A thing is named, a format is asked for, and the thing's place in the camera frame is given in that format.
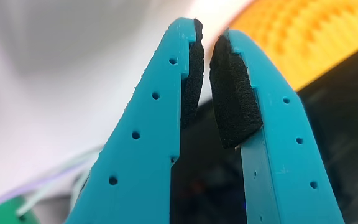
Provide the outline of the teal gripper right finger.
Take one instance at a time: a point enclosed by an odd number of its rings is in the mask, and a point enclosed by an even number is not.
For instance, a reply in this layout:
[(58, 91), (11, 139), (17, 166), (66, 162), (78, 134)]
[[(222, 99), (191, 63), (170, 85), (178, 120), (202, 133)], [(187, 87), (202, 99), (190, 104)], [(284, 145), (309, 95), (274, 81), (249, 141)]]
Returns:
[(214, 45), (209, 79), (224, 148), (241, 153), (248, 223), (342, 223), (303, 104), (247, 35)]

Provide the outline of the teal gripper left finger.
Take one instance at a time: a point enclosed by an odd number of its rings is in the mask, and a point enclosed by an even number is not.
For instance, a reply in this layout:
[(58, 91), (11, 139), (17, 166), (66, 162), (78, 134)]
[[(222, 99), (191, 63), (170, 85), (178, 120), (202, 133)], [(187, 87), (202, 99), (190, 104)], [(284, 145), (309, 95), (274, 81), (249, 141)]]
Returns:
[(203, 85), (202, 23), (176, 19), (99, 153), (68, 224), (168, 223), (171, 168)]

